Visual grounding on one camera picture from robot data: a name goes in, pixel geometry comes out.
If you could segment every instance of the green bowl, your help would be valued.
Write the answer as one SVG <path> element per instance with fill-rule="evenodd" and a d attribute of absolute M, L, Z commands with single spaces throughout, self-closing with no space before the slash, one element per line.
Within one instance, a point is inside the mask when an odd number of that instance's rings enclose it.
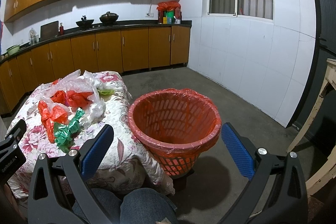
<path fill-rule="evenodd" d="M 7 52 L 8 52 L 9 55 L 13 55 L 14 53 L 17 53 L 19 51 L 19 49 L 20 49 L 20 45 L 14 45 L 12 47 L 9 47 L 7 49 Z"/>

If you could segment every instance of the pot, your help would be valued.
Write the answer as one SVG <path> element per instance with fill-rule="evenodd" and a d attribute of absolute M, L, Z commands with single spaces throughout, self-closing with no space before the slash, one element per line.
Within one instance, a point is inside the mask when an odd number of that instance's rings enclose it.
<path fill-rule="evenodd" d="M 118 20 L 119 16 L 115 13 L 106 12 L 99 19 L 104 24 L 113 24 Z"/>

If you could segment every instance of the floral tablecloth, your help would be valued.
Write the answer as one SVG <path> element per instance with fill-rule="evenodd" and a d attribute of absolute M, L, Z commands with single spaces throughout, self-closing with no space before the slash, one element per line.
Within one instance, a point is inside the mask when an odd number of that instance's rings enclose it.
<path fill-rule="evenodd" d="M 94 76 L 114 89 L 115 94 L 102 97 L 106 104 L 105 113 L 74 139 L 75 144 L 72 148 L 79 149 L 86 140 L 94 138 L 105 124 L 113 127 L 114 140 L 94 178 L 88 180 L 89 187 L 127 193 L 140 188 L 148 175 L 158 191 L 163 194 L 174 193 L 172 179 L 165 174 L 159 163 L 134 137 L 128 127 L 127 113 L 131 95 L 121 76 L 112 71 L 94 73 Z M 46 153 L 49 157 L 65 155 L 56 144 L 48 141 L 46 129 L 41 123 L 37 105 L 39 93 L 45 87 L 45 85 L 39 86 L 30 95 L 8 129 L 10 131 L 20 119 L 26 121 L 27 131 L 19 143 L 26 157 L 26 163 L 8 181 L 16 198 L 28 196 L 34 166 L 40 153 Z M 64 189 L 70 192 L 66 178 L 62 179 L 62 184 Z"/>

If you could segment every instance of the screw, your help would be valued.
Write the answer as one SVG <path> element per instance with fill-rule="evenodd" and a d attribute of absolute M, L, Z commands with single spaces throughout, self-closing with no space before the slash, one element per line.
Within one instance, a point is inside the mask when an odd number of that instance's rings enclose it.
<path fill-rule="evenodd" d="M 39 160 L 43 160 L 45 158 L 46 154 L 45 153 L 42 153 L 39 155 Z"/>
<path fill-rule="evenodd" d="M 260 155 L 266 155 L 266 154 L 267 154 L 267 150 L 266 150 L 265 148 L 259 148 L 259 149 L 258 149 L 258 153 L 259 153 Z"/>
<path fill-rule="evenodd" d="M 297 158 L 297 154 L 295 152 L 290 152 L 289 155 L 293 158 L 296 159 Z"/>
<path fill-rule="evenodd" d="M 77 150 L 76 149 L 72 149 L 72 150 L 69 151 L 69 156 L 74 157 L 76 155 L 77 155 Z"/>

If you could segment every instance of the bottle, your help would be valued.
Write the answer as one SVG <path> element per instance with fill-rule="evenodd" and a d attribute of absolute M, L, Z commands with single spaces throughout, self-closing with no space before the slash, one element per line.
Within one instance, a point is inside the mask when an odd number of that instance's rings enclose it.
<path fill-rule="evenodd" d="M 62 26 L 62 23 L 61 23 L 61 26 L 59 27 L 59 35 L 63 35 L 64 34 L 64 27 Z"/>

